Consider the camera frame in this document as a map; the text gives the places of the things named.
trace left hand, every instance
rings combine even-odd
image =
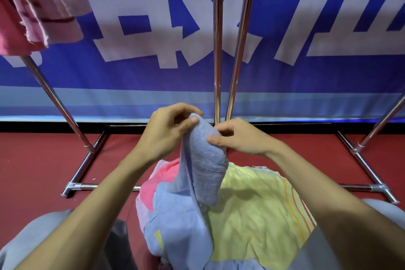
[[[178,103],[157,109],[149,119],[138,144],[132,152],[152,163],[170,154],[181,137],[198,124],[198,118],[188,118],[194,112],[203,112],[192,105]]]

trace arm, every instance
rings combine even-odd
[[[208,136],[209,143],[264,156],[280,167],[311,211],[342,267],[404,267],[405,230],[397,224],[340,187],[285,143],[253,125],[232,119],[215,128],[228,136]]]
[[[175,104],[155,111],[136,147],[16,269],[89,269],[142,174],[170,154],[198,123],[200,109]]]

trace banner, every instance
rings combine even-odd
[[[33,53],[77,121],[146,122],[184,101],[213,117],[212,0],[89,0],[84,40]],[[243,0],[224,0],[222,110]],[[254,0],[233,116],[367,119],[405,91],[405,0]],[[2,120],[62,117],[18,57],[0,57]],[[405,111],[398,114],[405,116]]]

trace fingernail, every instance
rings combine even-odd
[[[199,122],[199,119],[196,117],[191,118],[191,123],[197,124]]]

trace forearm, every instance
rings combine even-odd
[[[134,185],[151,164],[141,155],[132,156],[123,160],[17,269],[89,269]]]
[[[405,232],[284,143],[267,153],[306,203],[345,269],[405,261]]]

